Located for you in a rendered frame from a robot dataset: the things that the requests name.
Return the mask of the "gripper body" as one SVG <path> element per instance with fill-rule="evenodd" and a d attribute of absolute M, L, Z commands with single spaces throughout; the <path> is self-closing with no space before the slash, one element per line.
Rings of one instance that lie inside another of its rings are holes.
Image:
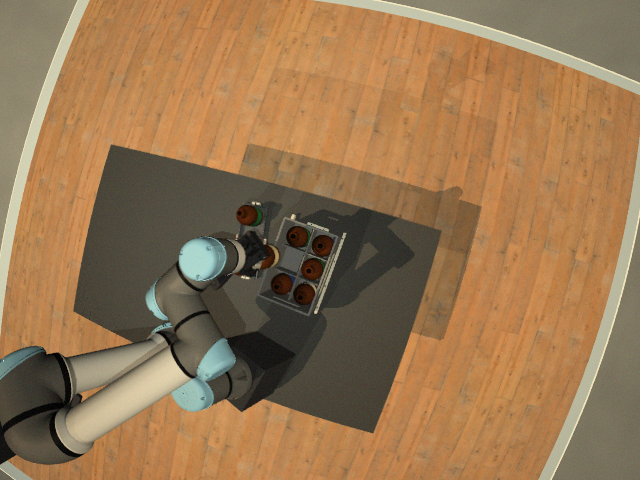
<path fill-rule="evenodd" d="M 245 251 L 246 257 L 245 257 L 245 263 L 244 263 L 245 267 L 243 265 L 242 269 L 238 272 L 239 274 L 244 275 L 246 271 L 250 271 L 252 269 L 250 267 L 253 267 L 259 261 L 265 260 L 272 255 L 272 254 L 267 254 L 268 250 L 266 249 L 264 244 L 261 242 L 261 240 L 259 239 L 255 231 L 248 230 L 245 234 L 243 234 L 240 238 L 238 238 L 235 241 L 237 241 L 242 245 L 244 251 L 246 250 Z M 250 257 L 248 257 L 248 255 Z M 265 255 L 267 256 L 265 257 Z M 260 258 L 259 256 L 261 256 L 262 258 Z"/>

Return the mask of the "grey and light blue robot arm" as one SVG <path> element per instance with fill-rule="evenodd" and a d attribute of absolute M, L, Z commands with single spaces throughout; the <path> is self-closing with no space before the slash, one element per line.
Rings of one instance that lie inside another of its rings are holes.
<path fill-rule="evenodd" d="M 232 239 L 186 242 L 146 293 L 149 310 L 170 322 L 145 341 L 70 357 L 30 346 L 0 359 L 0 422 L 9 448 L 32 463 L 62 464 L 170 393 L 190 412 L 246 395 L 250 368 L 233 354 L 200 296 L 209 285 L 221 288 L 245 257 Z M 64 407 L 75 394 L 102 386 Z"/>

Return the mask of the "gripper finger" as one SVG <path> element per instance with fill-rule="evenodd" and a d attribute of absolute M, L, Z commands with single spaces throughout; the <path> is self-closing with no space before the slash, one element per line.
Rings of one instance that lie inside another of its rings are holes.
<path fill-rule="evenodd" d="M 253 277 L 254 275 L 256 275 L 256 272 L 260 269 L 262 262 L 263 261 L 258 262 L 256 265 L 252 267 L 250 271 L 246 271 L 245 273 L 246 277 Z"/>

